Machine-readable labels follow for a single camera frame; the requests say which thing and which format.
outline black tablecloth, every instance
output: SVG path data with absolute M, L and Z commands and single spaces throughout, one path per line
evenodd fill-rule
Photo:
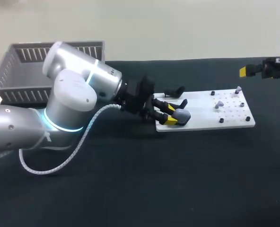
M 279 226 L 280 80 L 238 77 L 261 60 L 108 62 L 132 81 L 155 78 L 156 92 L 241 86 L 256 126 L 157 133 L 109 110 L 56 175 L 30 175 L 17 152 L 0 160 L 0 226 Z M 32 152 L 26 162 L 43 170 L 68 155 Z

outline coiled cable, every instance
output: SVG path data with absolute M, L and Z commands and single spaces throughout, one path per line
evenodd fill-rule
M 13 152 L 13 150 L 6 150 L 6 151 L 3 151 L 2 153 L 0 153 L 0 158 L 1 157 L 5 157 L 6 155 L 8 155 L 8 154 L 10 154 L 10 153 L 12 153 Z
M 20 159 L 20 163 L 21 165 L 23 166 L 23 168 L 32 173 L 32 174 L 36 174 L 36 175 L 47 175 L 47 174 L 52 174 L 52 173 L 55 173 L 56 171 L 62 169 L 63 167 L 65 167 L 74 157 L 75 155 L 77 154 L 77 152 L 79 151 L 79 149 L 81 148 L 85 138 L 87 137 L 88 135 L 88 132 L 89 130 L 91 129 L 93 123 L 95 122 L 95 120 L 97 119 L 97 117 L 106 109 L 109 109 L 109 108 L 115 108 L 115 109 L 121 109 L 121 106 L 120 105 L 117 105 L 117 104 L 109 104 L 109 105 L 106 105 L 104 107 L 102 107 L 101 109 L 99 109 L 97 111 L 97 113 L 95 113 L 95 115 L 93 116 L 93 118 L 91 119 L 91 121 L 89 122 L 83 136 L 81 137 L 81 140 L 79 141 L 78 145 L 76 146 L 75 150 L 73 151 L 73 153 L 63 162 L 61 163 L 59 166 L 53 168 L 53 169 L 50 169 L 50 170 L 45 170 L 45 171 L 37 171 L 37 170 L 33 170 L 31 169 L 30 167 L 27 166 L 27 164 L 25 163 L 24 161 L 24 158 L 23 158 L 23 149 L 19 149 L 19 159 Z

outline white plate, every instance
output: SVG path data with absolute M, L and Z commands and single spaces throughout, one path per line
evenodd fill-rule
M 184 99 L 187 99 L 188 104 L 185 109 L 191 113 L 191 118 L 185 126 L 161 125 L 156 121 L 157 131 L 170 132 L 254 127 L 255 121 L 243 91 L 235 94 L 235 89 L 215 90 L 214 96 L 210 94 L 211 91 L 184 92 L 177 99 L 165 98 L 163 93 L 156 93 L 155 98 L 158 100 L 176 105 L 180 105 Z M 215 109 L 218 101 L 223 102 L 224 106 Z M 251 119 L 247 122 L 245 119 L 248 116 Z M 220 118 L 224 118 L 223 123 L 219 122 Z

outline gray plastic basket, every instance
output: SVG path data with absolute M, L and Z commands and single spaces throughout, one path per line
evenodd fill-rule
M 67 42 L 104 62 L 104 42 Z M 52 81 L 42 73 L 53 43 L 12 44 L 0 63 L 0 97 L 5 104 L 47 103 Z

